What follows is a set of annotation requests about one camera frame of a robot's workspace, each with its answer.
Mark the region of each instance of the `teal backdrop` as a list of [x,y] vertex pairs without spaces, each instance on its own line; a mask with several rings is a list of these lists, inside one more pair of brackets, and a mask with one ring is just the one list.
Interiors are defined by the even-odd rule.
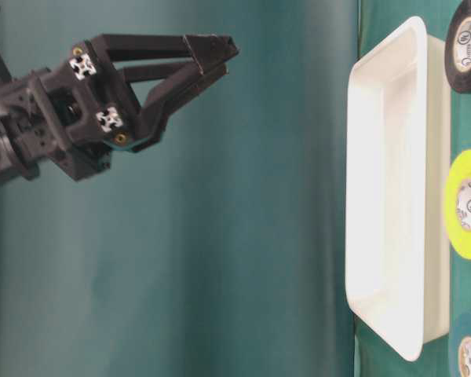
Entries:
[[0,189],[0,376],[351,376],[357,1],[0,5],[15,76],[102,32],[228,34],[241,49],[160,145],[88,181],[43,163]]

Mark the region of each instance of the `white plastic tray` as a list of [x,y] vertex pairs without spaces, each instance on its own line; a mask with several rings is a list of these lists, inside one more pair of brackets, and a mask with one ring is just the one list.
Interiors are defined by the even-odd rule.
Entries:
[[345,235],[352,311],[409,361],[449,328],[449,161],[444,43],[412,17],[351,71]]

